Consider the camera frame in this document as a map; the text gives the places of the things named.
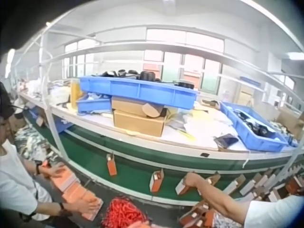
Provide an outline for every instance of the blue tray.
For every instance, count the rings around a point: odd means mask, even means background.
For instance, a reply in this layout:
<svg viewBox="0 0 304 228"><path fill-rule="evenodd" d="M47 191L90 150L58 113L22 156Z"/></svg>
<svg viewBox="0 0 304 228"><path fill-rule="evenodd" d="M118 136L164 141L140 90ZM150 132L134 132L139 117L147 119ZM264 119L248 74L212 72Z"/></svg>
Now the blue tray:
<svg viewBox="0 0 304 228"><path fill-rule="evenodd" d="M111 99L100 98L96 100L87 100L89 96L85 95L77 101L79 113L89 113L91 111L111 110Z"/></svg>
<svg viewBox="0 0 304 228"><path fill-rule="evenodd" d="M240 139L248 149L265 152L280 152L283 147L288 146L288 142L285 140L284 136L277 132L270 134L271 138L257 136L247 124L228 107L240 109L268 127L272 128L272 126L250 107L222 102L220 106L221 111L232 121Z"/></svg>
<svg viewBox="0 0 304 228"><path fill-rule="evenodd" d="M33 119L37 119L38 118L38 109L37 107L34 107L32 109L29 110L29 113L32 115ZM54 118L54 122L55 122L55 127L56 130L58 131L58 133L62 133L63 131L65 131L66 129L70 128L71 126L73 126L73 124L71 122L67 122L66 120L53 115Z"/></svg>
<svg viewBox="0 0 304 228"><path fill-rule="evenodd" d="M127 78L81 77L82 91L192 109L198 91L157 82Z"/></svg>

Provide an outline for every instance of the metal shelf frame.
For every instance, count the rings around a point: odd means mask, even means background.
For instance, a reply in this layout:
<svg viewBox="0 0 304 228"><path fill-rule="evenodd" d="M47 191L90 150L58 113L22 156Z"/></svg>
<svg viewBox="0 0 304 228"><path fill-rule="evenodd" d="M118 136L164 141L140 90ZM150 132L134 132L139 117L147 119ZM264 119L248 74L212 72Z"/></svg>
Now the metal shelf frame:
<svg viewBox="0 0 304 228"><path fill-rule="evenodd" d="M304 46L303 44L297 39L297 37L274 15L272 15L268 10L263 8L262 6L258 5L252 0L241 0L243 3L253 7L254 9L258 10L260 13L268 17L270 20L272 20L278 27L280 27L290 38L291 40L300 48L301 51L304 52ZM47 90L47 84L48 84L48 73L51 68L52 63L62 60L67 57L77 56L77 55L83 55L83 54L89 54L89 53L99 53L99 52L113 52L113 51L145 51L145 50L161 50L164 52L173 52L173 53L179 53L179 54L189 54L189 55L195 55L203 58L207 58L210 60L214 60L217 62L220 62L224 65L233 67L237 70L240 70L246 74L251 75L252 77L268 82L269 84L277 87L281 91L285 92L287 95L292 96L298 103L302 104L304 106L304 101L295 94L291 89L289 89L287 86L283 85L282 82L280 82L278 79L276 79L271 73L268 73L266 71L263 71L262 69L259 69L258 67L236 59L234 57L218 53L213 50L200 48L200 47L192 47L192 46L186 46L181 44L172 44L168 42L151 42L146 40L128 40L128 41L117 41L117 42L108 42L108 43L102 43L100 46L97 47L91 47L87 49L77 50L69 53L65 53L59 56L53 57L50 55L50 52L46 50L46 47L43 45L43 38L44 35L48 32L58 32L58 31L49 31L53 25L58 23L61 19L66 17L68 14L70 14L75 9L68 11L67 13L61 15L54 21L50 23L49 26L44 28L34 39L32 39L32 42L26 47L20 58L17 60L16 64L13 66L15 70L15 77L17 78L17 66L19 65L21 59L24 57L24 55L29 51L29 49L34 45L38 45L40 47L39 50L39 77L42 79L42 101L44 103L44 109L47 115L47 121L49 124L49 127L51 129L52 135L55 139L56 145L58 149L60 150L63 159L66 161L69 161L69 157L67 156L67 153L62 145L62 142L60 140L60 137L58 135L58 132L55 127L53 114L49 105L48 100L48 90ZM88 36L79 35L79 34L72 34L72 33L66 33L66 35L71 35L78 38L89 38ZM42 53L45 51L49 55L49 59L43 60L42 59ZM267 190L271 189L273 186L275 186L278 182L278 180L283 176L283 174L288 171L290 166L294 163L298 155L300 154L300 151L302 147L304 146L304 137L301 139L298 148L294 151L293 155L291 156L288 163L284 166L284 168L280 171L280 173L277 175L277 177L269 183L267 186Z"/></svg>

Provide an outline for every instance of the yellow container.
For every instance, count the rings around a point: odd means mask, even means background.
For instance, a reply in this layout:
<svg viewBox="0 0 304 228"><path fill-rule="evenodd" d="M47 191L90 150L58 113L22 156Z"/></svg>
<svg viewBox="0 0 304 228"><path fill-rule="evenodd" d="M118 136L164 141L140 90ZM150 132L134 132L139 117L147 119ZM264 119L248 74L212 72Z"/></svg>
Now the yellow container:
<svg viewBox="0 0 304 228"><path fill-rule="evenodd" d="M83 95L80 90L80 82L79 79L73 78L71 79L71 105L73 109L77 110L77 100L81 98Z"/></svg>

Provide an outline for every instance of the green panel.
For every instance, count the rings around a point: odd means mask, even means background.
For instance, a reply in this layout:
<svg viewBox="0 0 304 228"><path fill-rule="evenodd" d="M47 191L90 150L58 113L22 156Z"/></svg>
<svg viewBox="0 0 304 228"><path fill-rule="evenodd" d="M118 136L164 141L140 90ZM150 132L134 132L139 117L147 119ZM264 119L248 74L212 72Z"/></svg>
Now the green panel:
<svg viewBox="0 0 304 228"><path fill-rule="evenodd" d="M84 129L82 127L74 125L69 129L71 132L102 145L106 148L123 152L130 156L141 158L147 161L163 163L167 165L191 168L191 169L204 169L204 170L218 170L218 171L235 171L243 170L242 166L245 160L219 160L208 158L194 158L190 156L176 155L172 153L166 153L156 151L149 148L144 148L128 143L124 143L119 140L101 136L97 133ZM249 160L244 170L268 168L277 165L284 165L289 160L287 158L268 159L268 160Z"/></svg>

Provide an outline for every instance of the red wire bundle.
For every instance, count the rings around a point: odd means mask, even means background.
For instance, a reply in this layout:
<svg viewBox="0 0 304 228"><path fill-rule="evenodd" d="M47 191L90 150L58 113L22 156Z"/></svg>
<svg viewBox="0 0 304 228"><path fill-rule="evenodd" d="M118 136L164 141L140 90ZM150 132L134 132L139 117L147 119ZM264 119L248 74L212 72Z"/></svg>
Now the red wire bundle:
<svg viewBox="0 0 304 228"><path fill-rule="evenodd" d="M101 224L105 228L127 228L137 221L146 220L147 216L128 199L116 197L110 202Z"/></svg>

